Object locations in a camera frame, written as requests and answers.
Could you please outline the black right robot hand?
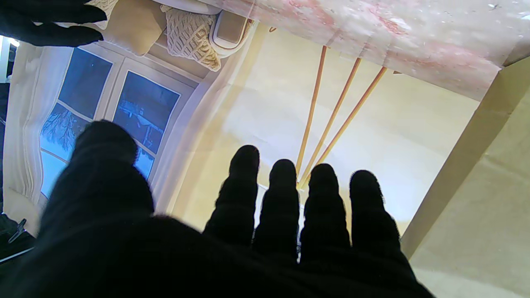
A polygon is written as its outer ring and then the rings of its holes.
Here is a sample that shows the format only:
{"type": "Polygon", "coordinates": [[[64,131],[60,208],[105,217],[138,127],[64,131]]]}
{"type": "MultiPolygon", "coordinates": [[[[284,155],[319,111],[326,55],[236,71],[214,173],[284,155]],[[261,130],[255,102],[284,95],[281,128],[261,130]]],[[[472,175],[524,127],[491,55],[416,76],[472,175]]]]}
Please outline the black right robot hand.
{"type": "Polygon", "coordinates": [[[85,23],[107,20],[104,10],[87,0],[2,0],[0,34],[34,46],[72,47],[102,41],[85,23]]]}

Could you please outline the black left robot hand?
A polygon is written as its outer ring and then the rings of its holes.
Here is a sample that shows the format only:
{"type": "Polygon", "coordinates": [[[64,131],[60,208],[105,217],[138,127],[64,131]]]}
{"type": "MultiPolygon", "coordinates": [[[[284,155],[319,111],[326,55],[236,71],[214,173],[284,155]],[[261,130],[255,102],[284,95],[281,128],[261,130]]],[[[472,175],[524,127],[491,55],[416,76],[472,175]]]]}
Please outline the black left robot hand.
{"type": "Polygon", "coordinates": [[[53,187],[34,248],[1,285],[2,298],[431,298],[403,254],[396,222],[370,171],[350,179],[351,228],[332,166],[311,172],[299,230],[296,169],[271,169],[254,224],[260,155],[231,159],[199,232],[156,215],[123,128],[93,121],[53,187]]]}

